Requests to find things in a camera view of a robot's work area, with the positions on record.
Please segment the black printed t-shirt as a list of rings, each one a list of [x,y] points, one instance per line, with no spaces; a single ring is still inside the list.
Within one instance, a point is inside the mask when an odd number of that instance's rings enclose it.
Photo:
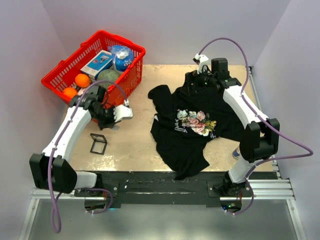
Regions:
[[[206,144],[216,138],[240,142],[245,128],[222,96],[208,85],[184,83],[174,92],[166,84],[148,92],[156,110],[150,133],[176,180],[197,175],[210,164]]]

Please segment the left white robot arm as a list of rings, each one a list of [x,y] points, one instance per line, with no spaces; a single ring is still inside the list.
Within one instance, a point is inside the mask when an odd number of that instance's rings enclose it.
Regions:
[[[115,125],[115,106],[105,108],[106,89],[94,85],[69,103],[66,116],[48,146],[29,159],[35,186],[38,189],[71,193],[86,189],[92,196],[99,196],[104,184],[96,173],[75,171],[69,164],[76,143],[86,125],[94,119],[100,130]]]

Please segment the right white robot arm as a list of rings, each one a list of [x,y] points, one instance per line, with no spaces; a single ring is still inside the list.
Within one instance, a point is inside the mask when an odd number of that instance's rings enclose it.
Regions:
[[[209,59],[204,54],[196,54],[193,60],[198,69],[185,74],[188,93],[194,93],[197,87],[214,89],[232,108],[245,128],[239,144],[239,159],[225,173],[222,184],[213,187],[219,196],[233,197],[245,188],[246,180],[258,164],[277,153],[279,136],[270,128],[279,130],[280,123],[253,104],[242,90],[240,81],[230,76],[226,58]]]

